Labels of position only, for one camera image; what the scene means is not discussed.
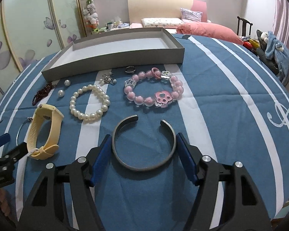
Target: pearl bracelet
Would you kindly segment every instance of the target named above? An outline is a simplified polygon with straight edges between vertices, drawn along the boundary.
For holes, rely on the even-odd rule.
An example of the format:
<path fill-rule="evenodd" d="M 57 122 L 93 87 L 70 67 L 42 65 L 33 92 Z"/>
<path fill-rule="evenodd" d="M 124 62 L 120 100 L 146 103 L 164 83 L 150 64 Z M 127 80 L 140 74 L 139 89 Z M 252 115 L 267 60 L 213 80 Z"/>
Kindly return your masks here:
<path fill-rule="evenodd" d="M 134 88 L 139 80 L 145 78 L 156 78 L 158 80 L 165 79 L 169 80 L 173 88 L 172 92 L 167 90 L 158 91 L 155 93 L 155 96 L 147 97 L 144 99 L 142 96 L 136 96 L 134 93 Z M 183 94 L 183 83 L 178 80 L 175 75 L 172 75 L 169 71 L 160 71 L 158 68 L 152 68 L 147 72 L 139 72 L 138 75 L 133 75 L 131 79 L 128 79 L 124 82 L 124 93 L 130 101 L 134 101 L 136 105 L 144 104 L 147 107 L 155 105 L 156 107 L 166 108 L 173 101 L 178 100 Z"/>
<path fill-rule="evenodd" d="M 84 114 L 76 109 L 76 106 L 75 106 L 76 99 L 83 92 L 86 92 L 89 90 L 93 90 L 97 94 L 97 97 L 103 100 L 103 104 L 101 106 L 101 109 L 98 109 L 95 113 Z M 70 101 L 70 110 L 71 110 L 71 114 L 77 117 L 79 120 L 95 121 L 95 120 L 99 120 L 102 117 L 103 112 L 106 112 L 108 110 L 109 105 L 110 105 L 109 96 L 106 95 L 106 93 L 100 87 L 89 84 L 88 86 L 83 86 L 82 89 L 77 90 L 77 92 L 74 92 Z"/>

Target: silver screw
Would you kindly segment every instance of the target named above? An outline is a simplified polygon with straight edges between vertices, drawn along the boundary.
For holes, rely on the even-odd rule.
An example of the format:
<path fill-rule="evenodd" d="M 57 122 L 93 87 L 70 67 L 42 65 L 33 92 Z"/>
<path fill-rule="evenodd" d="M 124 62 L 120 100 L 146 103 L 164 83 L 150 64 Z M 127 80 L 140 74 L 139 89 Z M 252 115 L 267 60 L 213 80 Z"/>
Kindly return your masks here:
<path fill-rule="evenodd" d="M 209 162 L 211 160 L 211 157 L 209 156 L 203 156 L 202 159 L 205 161 L 205 162 Z"/>
<path fill-rule="evenodd" d="M 79 163 L 84 163 L 84 162 L 86 162 L 86 158 L 85 157 L 79 157 L 78 159 L 77 159 L 77 161 L 79 162 Z"/>
<path fill-rule="evenodd" d="M 237 167 L 242 167 L 242 166 L 243 166 L 243 163 L 240 162 L 240 161 L 236 161 L 236 162 L 235 162 L 235 165 L 236 165 Z"/>
<path fill-rule="evenodd" d="M 51 169 L 51 168 L 53 168 L 54 167 L 54 164 L 53 163 L 48 163 L 47 165 L 46 165 L 46 168 L 47 169 Z"/>

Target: pink skull charm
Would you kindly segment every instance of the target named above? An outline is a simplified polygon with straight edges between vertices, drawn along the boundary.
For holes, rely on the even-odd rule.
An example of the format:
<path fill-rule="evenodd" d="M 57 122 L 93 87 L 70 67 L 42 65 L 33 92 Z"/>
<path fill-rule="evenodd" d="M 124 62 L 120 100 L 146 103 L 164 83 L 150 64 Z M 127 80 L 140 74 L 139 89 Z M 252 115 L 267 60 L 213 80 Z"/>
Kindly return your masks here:
<path fill-rule="evenodd" d="M 158 91 L 155 93 L 156 107 L 166 108 L 172 102 L 172 96 L 167 90 Z"/>

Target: wooden chair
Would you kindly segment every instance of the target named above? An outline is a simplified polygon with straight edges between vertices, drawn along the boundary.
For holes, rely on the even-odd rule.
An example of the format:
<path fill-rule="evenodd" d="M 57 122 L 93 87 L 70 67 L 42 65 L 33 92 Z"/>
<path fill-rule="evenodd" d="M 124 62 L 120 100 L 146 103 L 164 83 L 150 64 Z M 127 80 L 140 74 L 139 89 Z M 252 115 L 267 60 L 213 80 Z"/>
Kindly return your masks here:
<path fill-rule="evenodd" d="M 247 24 L 249 24 L 249 35 L 251 34 L 251 27 L 252 27 L 252 23 L 250 23 L 249 21 L 247 21 L 246 19 L 244 18 L 240 18 L 238 17 L 238 32 L 237 32 L 237 35 L 239 35 L 239 29 L 240 29 L 240 21 L 242 21 L 242 36 L 246 36 L 246 27 L 247 27 Z"/>

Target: silver bangle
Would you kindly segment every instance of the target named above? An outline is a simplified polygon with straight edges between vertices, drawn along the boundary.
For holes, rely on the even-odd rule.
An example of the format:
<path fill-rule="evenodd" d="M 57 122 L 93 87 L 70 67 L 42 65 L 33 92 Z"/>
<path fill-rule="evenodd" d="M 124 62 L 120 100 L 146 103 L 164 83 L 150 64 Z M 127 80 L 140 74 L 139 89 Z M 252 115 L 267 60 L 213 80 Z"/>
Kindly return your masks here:
<path fill-rule="evenodd" d="M 129 66 L 129 67 L 127 67 L 127 68 L 125 69 L 125 72 L 126 72 L 127 74 L 133 74 L 133 73 L 135 73 L 135 71 L 136 71 L 136 69 L 135 69 L 134 66 Z"/>
<path fill-rule="evenodd" d="M 33 121 L 33 117 L 28 117 L 23 123 L 22 125 L 20 125 L 19 129 L 18 129 L 18 132 L 17 132 L 17 135 L 16 135 L 16 146 L 18 146 L 18 136 L 19 136 L 19 133 L 20 133 L 20 130 L 22 130 L 22 127 L 27 123 L 27 122 L 32 122 Z"/>
<path fill-rule="evenodd" d="M 127 165 L 126 163 L 124 163 L 118 156 L 117 152 L 116 152 L 116 147 L 115 147 L 115 137 L 117 135 L 117 133 L 119 132 L 119 130 L 126 124 L 130 123 L 130 122 L 136 122 L 138 121 L 138 116 L 137 115 L 133 115 L 133 116 L 129 116 L 125 119 L 123 119 L 122 121 L 120 121 L 118 123 L 118 125 L 115 127 L 115 129 L 113 130 L 113 137 L 112 137 L 112 150 L 113 150 L 113 154 L 115 155 L 116 159 L 118 160 L 118 162 L 124 166 L 125 168 L 129 169 L 129 170 L 132 170 L 132 171 L 135 171 L 135 172 L 145 172 L 145 171 L 151 171 L 151 170 L 154 170 L 154 169 L 157 169 L 161 166 L 163 166 L 165 163 L 167 163 L 171 157 L 173 156 L 175 150 L 176 150 L 176 134 L 173 130 L 173 128 L 170 126 L 170 124 L 168 122 L 166 122 L 165 120 L 161 120 L 160 121 L 160 124 L 161 126 L 163 127 L 166 127 L 167 130 L 169 130 L 169 132 L 171 133 L 171 135 L 173 136 L 173 139 L 172 139 L 172 144 L 173 144 L 173 147 L 172 147 L 172 150 L 170 152 L 170 154 L 166 157 L 165 160 L 161 161 L 160 163 L 154 165 L 154 166 L 151 166 L 151 167 L 144 167 L 144 168 L 137 168 L 137 167 L 132 167 L 132 166 L 129 166 Z"/>

